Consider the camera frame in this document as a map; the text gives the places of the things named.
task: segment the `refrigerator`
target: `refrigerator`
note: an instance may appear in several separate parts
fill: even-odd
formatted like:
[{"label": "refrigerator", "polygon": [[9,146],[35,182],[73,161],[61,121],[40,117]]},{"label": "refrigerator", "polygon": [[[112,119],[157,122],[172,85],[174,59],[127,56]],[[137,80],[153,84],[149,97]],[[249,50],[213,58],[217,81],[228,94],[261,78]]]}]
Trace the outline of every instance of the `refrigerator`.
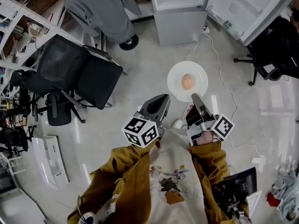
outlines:
[{"label": "refrigerator", "polygon": [[292,0],[152,0],[161,45],[197,42],[211,17],[245,46]]}]

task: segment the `black round base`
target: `black round base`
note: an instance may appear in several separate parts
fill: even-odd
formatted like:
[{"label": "black round base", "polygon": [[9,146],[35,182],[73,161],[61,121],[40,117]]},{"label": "black round base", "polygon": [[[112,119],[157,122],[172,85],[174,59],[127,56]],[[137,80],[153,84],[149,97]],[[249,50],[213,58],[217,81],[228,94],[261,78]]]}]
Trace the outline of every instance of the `black round base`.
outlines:
[{"label": "black round base", "polygon": [[123,50],[132,50],[139,43],[139,38],[138,38],[137,35],[132,36],[129,40],[130,40],[130,42],[123,42],[123,43],[121,43],[120,44],[120,48],[123,49]]}]

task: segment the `brown egg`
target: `brown egg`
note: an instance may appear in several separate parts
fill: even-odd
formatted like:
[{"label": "brown egg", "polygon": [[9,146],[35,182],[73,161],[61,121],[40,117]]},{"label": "brown egg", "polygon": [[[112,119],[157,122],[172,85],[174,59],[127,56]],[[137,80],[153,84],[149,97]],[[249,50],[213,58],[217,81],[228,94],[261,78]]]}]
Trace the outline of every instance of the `brown egg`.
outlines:
[{"label": "brown egg", "polygon": [[184,90],[189,90],[193,87],[194,82],[190,74],[185,74],[182,78],[182,87]]}]

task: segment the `gray shirt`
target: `gray shirt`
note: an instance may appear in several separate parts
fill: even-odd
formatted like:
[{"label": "gray shirt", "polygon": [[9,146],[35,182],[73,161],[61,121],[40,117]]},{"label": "gray shirt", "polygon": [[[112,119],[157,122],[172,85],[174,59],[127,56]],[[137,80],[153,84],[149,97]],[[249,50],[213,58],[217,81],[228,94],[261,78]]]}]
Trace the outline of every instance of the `gray shirt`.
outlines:
[{"label": "gray shirt", "polygon": [[64,6],[90,36],[97,36],[100,29],[116,44],[135,34],[124,7],[141,15],[134,0],[66,0]]}]

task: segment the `white metal rack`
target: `white metal rack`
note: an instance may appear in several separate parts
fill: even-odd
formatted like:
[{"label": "white metal rack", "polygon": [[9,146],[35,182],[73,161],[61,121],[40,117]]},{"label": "white metal rack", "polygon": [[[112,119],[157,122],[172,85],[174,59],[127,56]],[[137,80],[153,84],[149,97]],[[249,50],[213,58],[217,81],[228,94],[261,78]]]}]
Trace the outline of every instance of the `white metal rack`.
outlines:
[{"label": "white metal rack", "polygon": [[0,42],[0,53],[3,56],[3,47],[7,42],[10,34],[13,32],[15,26],[20,21],[23,16],[30,18],[33,21],[45,26],[49,30],[43,34],[41,37],[36,38],[36,42],[29,42],[25,37],[22,37],[18,42],[21,47],[26,47],[24,52],[16,50],[15,61],[12,62],[12,58],[9,57],[6,60],[0,60],[0,67],[6,68],[6,74],[4,78],[3,85],[0,88],[0,96],[12,98],[19,89],[14,88],[12,91],[3,94],[5,87],[9,84],[11,73],[13,70],[32,70],[31,68],[24,67],[23,64],[31,57],[37,50],[42,47],[48,40],[50,40],[56,34],[72,41],[77,44],[83,44],[83,40],[77,39],[72,36],[61,27],[62,20],[65,15],[64,2],[65,0],[59,0],[56,4],[50,7],[42,16],[35,13],[34,11],[28,9],[26,4],[29,0],[25,0],[24,5],[15,0],[0,0],[0,15],[4,18],[0,19],[0,23],[4,21],[9,21],[9,25],[6,27],[1,27],[0,31],[4,33]]}]

